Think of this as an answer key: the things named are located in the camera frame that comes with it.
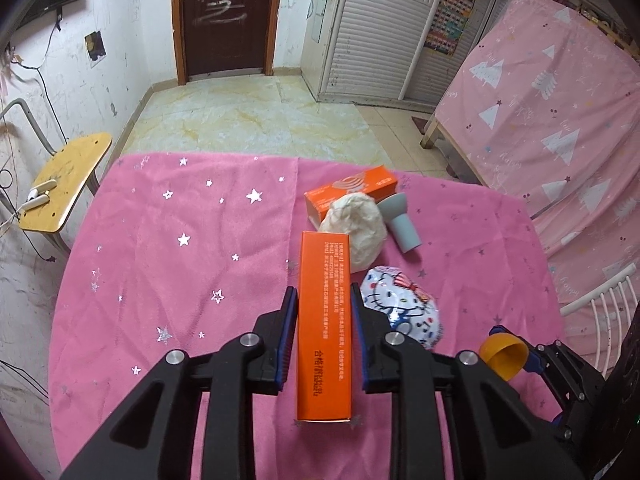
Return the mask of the hello kitty patterned cloth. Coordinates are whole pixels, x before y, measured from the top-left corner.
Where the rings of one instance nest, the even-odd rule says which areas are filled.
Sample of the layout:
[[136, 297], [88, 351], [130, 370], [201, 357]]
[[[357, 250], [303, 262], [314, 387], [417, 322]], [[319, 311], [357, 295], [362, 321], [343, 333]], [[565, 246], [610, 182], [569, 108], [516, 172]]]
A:
[[363, 304], [386, 315], [390, 328], [433, 350], [444, 326], [435, 299], [398, 268], [375, 266], [364, 277]]

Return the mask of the orange box far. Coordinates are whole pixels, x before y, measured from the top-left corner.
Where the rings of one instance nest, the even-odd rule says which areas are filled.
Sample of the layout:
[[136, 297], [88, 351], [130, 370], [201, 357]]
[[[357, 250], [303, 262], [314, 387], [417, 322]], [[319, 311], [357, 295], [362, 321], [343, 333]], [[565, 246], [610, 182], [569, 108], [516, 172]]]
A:
[[350, 194], [364, 194], [377, 203], [396, 193], [398, 180], [384, 166], [360, 169], [350, 176], [334, 180], [304, 193], [308, 219], [319, 229], [331, 205]]

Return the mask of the white rack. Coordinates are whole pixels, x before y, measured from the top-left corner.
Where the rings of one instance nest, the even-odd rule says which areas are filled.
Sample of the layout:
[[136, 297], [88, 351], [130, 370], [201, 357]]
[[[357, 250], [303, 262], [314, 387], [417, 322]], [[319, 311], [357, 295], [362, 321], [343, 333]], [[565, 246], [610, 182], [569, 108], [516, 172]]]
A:
[[591, 292], [560, 309], [568, 344], [603, 376], [622, 356], [638, 294], [637, 266], [632, 262]]

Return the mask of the colourful wall chart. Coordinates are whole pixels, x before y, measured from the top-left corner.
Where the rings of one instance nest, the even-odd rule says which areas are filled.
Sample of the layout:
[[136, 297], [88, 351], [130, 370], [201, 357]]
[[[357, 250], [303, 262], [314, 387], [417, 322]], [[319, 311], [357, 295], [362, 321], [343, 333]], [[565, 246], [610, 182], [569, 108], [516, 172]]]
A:
[[439, 0], [424, 47], [453, 56], [474, 6], [475, 0]]

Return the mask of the pink tree bedsheet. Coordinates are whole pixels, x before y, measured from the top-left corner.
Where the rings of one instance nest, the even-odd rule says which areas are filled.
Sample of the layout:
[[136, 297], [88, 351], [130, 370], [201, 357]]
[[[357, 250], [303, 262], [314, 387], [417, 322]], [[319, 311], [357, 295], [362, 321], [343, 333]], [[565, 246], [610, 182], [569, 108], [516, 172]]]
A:
[[639, 66], [576, 11], [508, 0], [435, 117], [525, 203], [560, 304], [638, 263]]

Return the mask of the wooden bed frame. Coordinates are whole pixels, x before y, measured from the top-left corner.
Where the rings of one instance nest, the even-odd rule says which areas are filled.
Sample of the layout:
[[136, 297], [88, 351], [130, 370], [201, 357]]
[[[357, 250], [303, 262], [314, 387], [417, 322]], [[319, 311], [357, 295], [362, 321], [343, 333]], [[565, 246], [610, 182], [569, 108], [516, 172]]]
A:
[[439, 151], [445, 159], [446, 170], [451, 177], [464, 183], [488, 187], [484, 178], [470, 161], [469, 156], [463, 153], [462, 148], [435, 115], [427, 119], [422, 130], [420, 145], [424, 150], [436, 148]]

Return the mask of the white charger on chair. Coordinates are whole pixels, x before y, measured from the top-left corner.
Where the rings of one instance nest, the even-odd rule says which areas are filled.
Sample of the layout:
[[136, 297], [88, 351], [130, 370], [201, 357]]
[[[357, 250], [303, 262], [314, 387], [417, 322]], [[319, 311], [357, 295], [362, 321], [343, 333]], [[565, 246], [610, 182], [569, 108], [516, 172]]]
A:
[[50, 202], [50, 192], [58, 186], [58, 181], [49, 179], [30, 189], [26, 202], [18, 210], [21, 214]]

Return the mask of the orange box long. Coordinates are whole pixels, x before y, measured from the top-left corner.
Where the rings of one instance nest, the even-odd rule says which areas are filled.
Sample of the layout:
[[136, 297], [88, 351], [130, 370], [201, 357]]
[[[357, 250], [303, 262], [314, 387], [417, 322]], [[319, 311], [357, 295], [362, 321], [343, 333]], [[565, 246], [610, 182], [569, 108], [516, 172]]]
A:
[[302, 233], [299, 258], [296, 418], [352, 418], [352, 304], [349, 238]]

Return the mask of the beige paper ball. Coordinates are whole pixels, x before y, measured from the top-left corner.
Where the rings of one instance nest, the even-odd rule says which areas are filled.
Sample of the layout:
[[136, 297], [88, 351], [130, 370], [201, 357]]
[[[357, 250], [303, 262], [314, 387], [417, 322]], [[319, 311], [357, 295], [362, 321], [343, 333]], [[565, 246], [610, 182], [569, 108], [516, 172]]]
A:
[[349, 237], [350, 272], [367, 271], [382, 252], [387, 240], [386, 225], [375, 200], [364, 194], [350, 194], [336, 200], [320, 232]]

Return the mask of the yellow wooden chair seat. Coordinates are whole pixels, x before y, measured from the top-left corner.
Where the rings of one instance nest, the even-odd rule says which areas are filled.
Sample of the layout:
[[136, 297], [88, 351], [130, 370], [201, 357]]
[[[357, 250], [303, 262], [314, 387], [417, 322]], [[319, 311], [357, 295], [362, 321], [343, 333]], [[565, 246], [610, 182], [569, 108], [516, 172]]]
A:
[[20, 214], [18, 225], [23, 231], [58, 234], [72, 212], [84, 188], [98, 189], [96, 167], [99, 165], [113, 138], [100, 132], [71, 140], [57, 151], [44, 165], [32, 188], [49, 179], [58, 181], [50, 192], [50, 202]]

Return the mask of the dark brown door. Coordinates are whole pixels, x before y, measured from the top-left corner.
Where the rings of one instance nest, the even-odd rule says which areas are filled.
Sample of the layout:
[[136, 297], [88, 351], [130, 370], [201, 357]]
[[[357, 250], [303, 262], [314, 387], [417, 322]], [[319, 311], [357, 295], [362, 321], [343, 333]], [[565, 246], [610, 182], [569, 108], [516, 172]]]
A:
[[273, 73], [280, 0], [171, 0], [177, 81]]

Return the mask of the grey funnel cup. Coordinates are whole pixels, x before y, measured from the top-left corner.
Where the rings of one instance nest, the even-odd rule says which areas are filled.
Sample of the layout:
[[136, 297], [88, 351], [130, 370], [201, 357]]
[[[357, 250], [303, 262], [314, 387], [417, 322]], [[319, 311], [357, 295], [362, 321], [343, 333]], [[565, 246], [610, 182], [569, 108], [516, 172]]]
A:
[[408, 216], [408, 200], [405, 193], [396, 193], [381, 200], [378, 210], [403, 254], [422, 244], [418, 231]]

